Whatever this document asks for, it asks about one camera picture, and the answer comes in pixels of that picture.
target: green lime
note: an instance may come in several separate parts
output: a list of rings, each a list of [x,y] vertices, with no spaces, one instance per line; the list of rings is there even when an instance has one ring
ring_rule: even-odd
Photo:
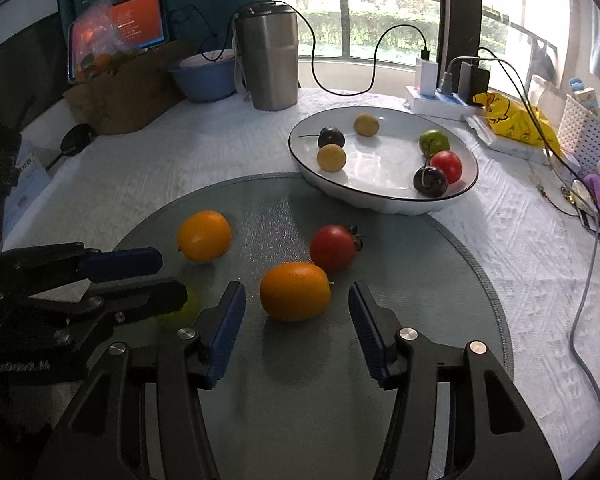
[[[419,144],[422,154],[427,158],[449,149],[449,139],[440,130],[427,130],[420,136]]]
[[[183,326],[191,326],[198,318],[200,312],[200,304],[196,298],[193,289],[187,287],[187,301],[185,304],[174,312],[168,312],[167,314],[160,314],[156,316],[158,324],[165,328],[172,328],[177,330]]]

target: green hedge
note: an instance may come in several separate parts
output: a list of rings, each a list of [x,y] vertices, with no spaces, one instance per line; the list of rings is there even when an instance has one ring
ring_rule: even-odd
[[[334,10],[306,11],[304,16],[313,27],[317,42],[321,44],[342,44],[340,13]],[[352,11],[350,13],[351,44],[376,46],[378,39],[389,27],[399,23],[409,23],[418,27],[429,44],[430,50],[438,46],[439,18],[430,14],[411,12],[370,12]],[[312,38],[304,22],[299,20],[300,43],[311,44]],[[482,17],[481,44],[497,52],[504,52],[507,42],[507,26],[486,17]],[[382,40],[381,48],[420,51],[422,38],[412,28],[397,29]]]

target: window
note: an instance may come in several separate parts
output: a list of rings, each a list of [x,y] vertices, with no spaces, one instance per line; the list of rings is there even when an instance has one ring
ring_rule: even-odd
[[[392,25],[409,23],[420,28],[432,59],[436,57],[440,28],[440,0],[283,0],[295,6],[311,23],[317,38],[316,56],[369,60],[382,33]],[[301,56],[310,56],[312,38],[299,20]],[[389,33],[378,50],[385,62],[415,65],[423,49],[413,29]]]
[[[534,74],[560,84],[570,30],[570,0],[482,0],[480,45],[509,61],[528,91]],[[517,95],[501,68],[487,63],[492,88]]]
[[[600,100],[600,9],[593,0],[571,0],[570,33],[562,93],[569,92],[569,79],[577,77],[596,90]]]

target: metal screw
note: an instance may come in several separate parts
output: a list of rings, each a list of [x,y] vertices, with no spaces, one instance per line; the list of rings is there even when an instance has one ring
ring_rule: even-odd
[[[190,326],[186,326],[178,330],[178,339],[192,339],[196,336],[196,331],[192,329]]]
[[[474,354],[484,354],[487,351],[487,345],[485,345],[482,341],[473,341],[469,345],[469,348]]]
[[[89,304],[91,306],[102,306],[102,298],[100,296],[93,296],[92,298],[89,298]]]
[[[112,343],[112,345],[109,346],[109,353],[111,355],[122,355],[125,352],[126,345],[123,342]]]
[[[70,337],[71,337],[71,334],[69,333],[68,329],[66,329],[66,328],[61,328],[60,330],[56,330],[54,332],[54,341],[58,345],[63,345],[65,343],[67,343],[69,341]]]
[[[403,328],[400,330],[400,337],[405,341],[413,341],[418,337],[418,331],[414,328]]]

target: white bowl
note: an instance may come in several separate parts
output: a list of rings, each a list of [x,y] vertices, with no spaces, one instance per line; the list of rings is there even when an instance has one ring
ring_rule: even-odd
[[[373,137],[355,133],[353,123],[366,112],[380,121]],[[334,126],[345,137],[347,163],[329,173],[318,166],[318,137],[325,126]],[[428,198],[413,187],[413,175],[424,165],[418,140],[430,129],[443,132],[462,162],[462,177],[440,198]],[[419,215],[440,211],[469,191],[478,179],[474,154],[450,131],[423,117],[369,106],[334,108],[300,121],[289,135],[289,151],[304,178],[329,196],[355,207],[382,213]]]

